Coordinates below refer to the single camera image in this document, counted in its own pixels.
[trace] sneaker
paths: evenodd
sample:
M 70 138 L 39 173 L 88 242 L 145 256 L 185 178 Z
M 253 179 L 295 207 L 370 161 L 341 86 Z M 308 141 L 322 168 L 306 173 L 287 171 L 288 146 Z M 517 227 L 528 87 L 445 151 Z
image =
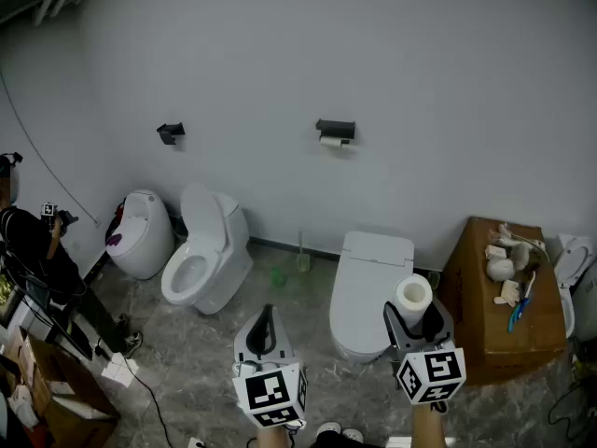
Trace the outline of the sneaker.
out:
M 120 335 L 124 335 L 129 327 L 129 316 L 126 314 L 120 314 L 120 316 L 114 321 L 116 328 Z
M 356 441 L 357 443 L 363 444 L 363 433 L 361 433 L 357 429 L 346 428 L 344 431 L 342 431 L 342 435 L 344 437 L 348 438 L 349 440 L 353 440 L 353 441 Z
M 127 350 L 122 354 L 125 358 L 131 358 L 132 354 L 141 346 L 143 343 L 143 334 L 141 332 L 135 332 L 133 335 L 129 335 L 124 341 L 127 344 Z
M 317 430 L 317 436 L 321 435 L 324 431 L 333 431 L 334 433 L 338 433 L 340 435 L 342 432 L 342 427 L 340 426 L 340 423 L 336 422 L 324 423 Z

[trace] white toilet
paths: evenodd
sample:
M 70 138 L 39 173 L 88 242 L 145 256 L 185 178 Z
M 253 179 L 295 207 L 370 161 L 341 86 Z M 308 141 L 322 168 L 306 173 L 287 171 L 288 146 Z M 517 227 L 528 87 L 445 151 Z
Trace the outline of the white toilet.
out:
M 105 251 L 123 272 L 137 279 L 160 271 L 174 252 L 174 235 L 158 194 L 142 189 L 127 196 L 122 220 Z
M 368 363 L 390 346 L 383 306 L 400 280 L 412 275 L 414 245 L 408 239 L 348 232 L 329 308 L 332 339 L 353 363 Z
M 188 239 L 166 265 L 161 292 L 170 303 L 215 314 L 253 267 L 243 210 L 229 196 L 212 193 L 200 183 L 187 186 L 180 208 Z
M 588 237 L 558 234 L 558 237 L 548 241 L 547 247 L 560 290 L 566 338 L 570 338 L 575 329 L 575 310 L 570 287 L 592 262 L 593 244 Z

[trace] person's arm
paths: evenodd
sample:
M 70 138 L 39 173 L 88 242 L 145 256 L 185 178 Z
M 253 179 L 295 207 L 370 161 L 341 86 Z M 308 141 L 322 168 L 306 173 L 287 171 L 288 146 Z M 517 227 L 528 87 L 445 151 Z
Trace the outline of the person's arm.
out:
M 51 260 L 56 254 L 56 250 L 60 245 L 60 232 L 62 229 L 62 222 L 60 217 L 56 216 L 54 219 L 54 229 L 52 230 L 52 240 L 49 243 L 48 254 L 46 255 L 47 260 Z
M 412 407 L 412 448 L 445 448 L 441 415 L 429 405 Z
M 288 448 L 286 428 L 279 426 L 259 430 L 257 448 Z

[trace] brown cardboard box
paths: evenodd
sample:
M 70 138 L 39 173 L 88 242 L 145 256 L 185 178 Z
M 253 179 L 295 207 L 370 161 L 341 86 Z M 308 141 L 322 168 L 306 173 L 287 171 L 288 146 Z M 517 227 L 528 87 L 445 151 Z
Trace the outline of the brown cardboard box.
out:
M 550 264 L 537 271 L 532 299 L 507 332 L 509 305 L 495 305 L 501 284 L 485 273 L 489 230 L 503 221 L 471 217 L 442 273 L 438 296 L 454 318 L 456 345 L 465 350 L 470 385 L 489 385 L 534 371 L 562 354 L 566 346 L 562 303 Z M 543 241 L 540 228 L 509 224 L 527 239 Z
M 114 431 L 119 415 L 78 360 L 49 343 L 38 341 L 23 329 L 15 330 L 7 357 L 19 364 L 21 376 L 31 391 L 34 409 L 48 424 L 54 448 L 101 448 Z M 30 384 L 31 366 L 33 386 Z M 86 420 L 52 399 L 61 395 L 81 401 L 110 416 L 107 420 Z

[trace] marble floor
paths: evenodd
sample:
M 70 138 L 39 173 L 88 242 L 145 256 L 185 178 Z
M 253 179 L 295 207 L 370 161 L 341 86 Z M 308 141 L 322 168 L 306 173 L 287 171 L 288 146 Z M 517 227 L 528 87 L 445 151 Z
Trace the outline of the marble floor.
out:
M 250 245 L 249 251 L 253 271 L 216 315 L 169 304 L 161 295 L 161 274 L 135 281 L 108 262 L 92 284 L 111 314 L 130 314 L 132 328 L 144 333 L 144 344 L 133 356 L 140 366 L 137 374 L 154 390 L 174 448 L 187 447 L 189 437 L 203 439 L 210 448 L 244 447 L 255 436 L 236 407 L 232 344 L 239 327 L 266 302 L 278 307 L 307 366 L 308 425 L 297 435 L 297 447 L 309 446 L 318 426 L 332 420 L 360 429 L 367 442 L 381 446 L 389 436 L 408 436 L 410 405 L 395 391 L 387 359 L 350 366 L 331 342 L 327 315 L 337 263 L 312 259 L 312 270 L 298 273 L 295 254 L 260 245 Z M 273 267 L 288 275 L 283 287 L 271 285 Z M 90 368 L 122 415 L 108 446 L 167 447 L 148 391 L 136 380 L 124 387 L 100 376 L 105 364 L 96 358 Z M 516 382 L 465 387 L 444 416 L 446 435 L 457 439 L 457 447 L 570 446 L 565 424 L 547 422 L 549 408 L 570 380 L 562 357 Z M 554 416 L 578 407 L 574 398 L 565 400 Z

